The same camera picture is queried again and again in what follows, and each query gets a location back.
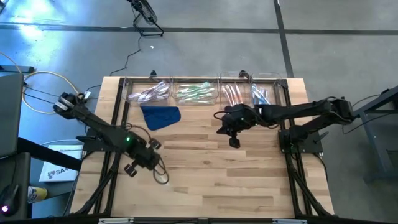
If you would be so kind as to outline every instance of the blue towel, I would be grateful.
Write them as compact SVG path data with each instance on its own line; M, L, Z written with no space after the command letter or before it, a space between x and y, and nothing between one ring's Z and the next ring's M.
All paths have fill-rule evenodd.
M176 106L141 106L145 122L151 131L167 127L181 120L180 110Z

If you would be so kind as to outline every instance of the black tripod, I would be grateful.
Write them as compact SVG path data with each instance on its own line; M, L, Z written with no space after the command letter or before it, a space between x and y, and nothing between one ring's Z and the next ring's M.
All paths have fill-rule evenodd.
M131 4L131 8L133 10L136 10L139 14L136 16L134 14L135 19L133 21L133 26L138 30L141 36L143 37L163 37L164 30L156 23L157 21L157 16L149 3L146 0L127 0ZM160 34L144 34L144 31L137 25L139 22L140 17L143 17L145 21L150 24L150 25L155 25L158 29L160 29L161 33Z

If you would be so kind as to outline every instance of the gray floor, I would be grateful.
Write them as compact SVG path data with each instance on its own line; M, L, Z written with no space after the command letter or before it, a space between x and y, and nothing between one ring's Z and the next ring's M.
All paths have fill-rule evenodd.
M164 27L278 28L272 0L149 2ZM286 29L398 29L398 2L393 0L280 0L280 5ZM0 14L4 24L131 27L132 19L129 5L123 0L10 0ZM0 51L20 65L61 73L84 91L123 67L126 55L137 50L138 38L135 32L40 31L25 26L0 30ZM396 35L288 35L287 43L294 75L305 79L310 100L345 96L355 102L398 84ZM156 70L159 75L208 76L245 69L251 73L278 72L286 77L279 34L173 32L163 38L142 38L141 49L129 61L128 69L116 75L148 75ZM9 62L0 58L0 63ZM63 80L49 75L37 75L28 82L54 94L71 91ZM36 108L51 110L49 104L34 99L29 102ZM89 106L95 108L95 103L91 101ZM22 107L19 134L23 138L38 143L73 139L83 133L83 128L76 121ZM376 171L364 131L360 128L342 135L340 126L327 131L330 134L323 140L323 147L336 214L398 222L398 183L363 182L365 174ZM34 161L33 172L40 172L41 166ZM66 199L63 195L35 204L34 217L60 215Z

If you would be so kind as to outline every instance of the butcher block tabletop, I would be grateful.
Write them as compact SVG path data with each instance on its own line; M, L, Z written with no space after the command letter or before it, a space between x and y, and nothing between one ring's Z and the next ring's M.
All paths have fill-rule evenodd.
M104 77L95 114L111 122L120 77ZM288 78L292 105L307 103L304 80ZM134 82L134 91L153 86ZM272 86L271 103L275 103ZM169 98L169 105L175 106ZM216 134L221 121L213 114L222 103L207 106L178 106L181 120L149 131L162 143L162 156L170 182L158 184L152 172L138 169L135 177L124 172L132 159L123 155L120 161L113 217L214 217L214 218L293 218L285 156L280 152L278 129L256 126L238 134L241 147L229 146L228 136ZM121 100L117 125L121 124L124 100ZM303 124L311 118L296 119ZM132 103L127 122L147 129L142 111ZM133 128L144 139L146 133ZM89 199L100 181L104 153L94 152L82 164L71 212ZM324 208L333 213L325 171L312 154L302 154L308 188ZM302 193L298 188L300 208L304 212ZM101 208L106 205L109 184L104 190Z

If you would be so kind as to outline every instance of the wooden plank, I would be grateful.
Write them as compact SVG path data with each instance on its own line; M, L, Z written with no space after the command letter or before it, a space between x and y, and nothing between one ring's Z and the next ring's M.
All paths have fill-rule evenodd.
M95 113L106 121L111 121L118 83L119 77L104 77ZM293 105L308 102L302 79L288 79L288 85ZM142 91L149 86L152 85L136 83L134 91ZM272 85L261 86L269 90L270 100L274 103ZM214 119L213 113L226 103L226 99L220 97L216 105L179 106L182 115L180 122L150 131L152 137L163 145L159 153L170 175L167 185L156 183L152 172L145 169L139 169L138 174L130 178L123 168L131 159L122 156L112 216L294 216L285 158L280 153L277 130L255 127L243 131L238 135L241 148L231 148L228 136L216 134L221 121ZM172 98L169 98L169 105L175 105ZM296 122L300 124L310 119L296 119ZM127 121L147 127L140 107L135 104L130 106ZM147 139L145 132L139 129L132 131ZM98 185L103 156L103 153L96 152L83 161L71 211L83 206ZM333 212L322 164L314 156L306 154L303 155L303 164L308 187L323 206ZM301 191L298 191L298 195L302 206Z

